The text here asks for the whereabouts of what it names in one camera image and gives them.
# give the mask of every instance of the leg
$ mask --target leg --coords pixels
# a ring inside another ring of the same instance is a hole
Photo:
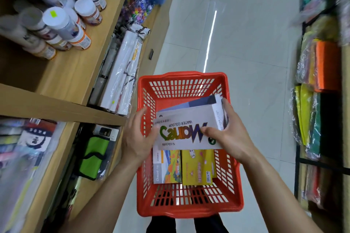
[[[152,217],[146,233],[176,233],[175,218],[166,216]]]
[[[229,233],[222,223],[219,214],[211,217],[195,218],[194,220],[197,233]]]

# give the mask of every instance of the white tile floor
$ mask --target white tile floor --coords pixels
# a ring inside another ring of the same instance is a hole
[[[300,28],[289,23],[299,0],[173,0],[170,26],[155,74],[225,72],[231,103],[260,151],[294,191],[295,142],[288,112]],[[244,209],[222,213],[229,232],[267,232],[241,167]],[[145,232],[136,211],[136,178],[114,232]],[[195,232],[178,219],[177,232]]]

